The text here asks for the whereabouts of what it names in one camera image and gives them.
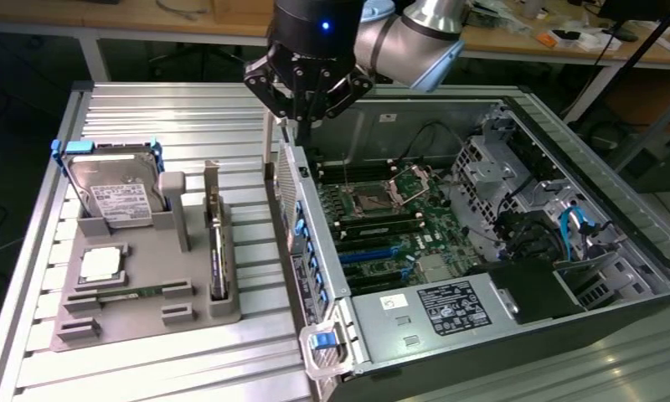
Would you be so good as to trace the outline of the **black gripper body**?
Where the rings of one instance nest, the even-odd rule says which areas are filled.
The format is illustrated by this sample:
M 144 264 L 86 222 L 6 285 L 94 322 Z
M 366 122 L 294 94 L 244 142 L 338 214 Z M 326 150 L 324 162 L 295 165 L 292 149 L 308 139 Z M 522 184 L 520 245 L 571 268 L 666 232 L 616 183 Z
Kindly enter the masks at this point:
M 282 80 L 318 75 L 338 80 L 355 68 L 354 45 L 362 1 L 276 1 L 267 62 Z

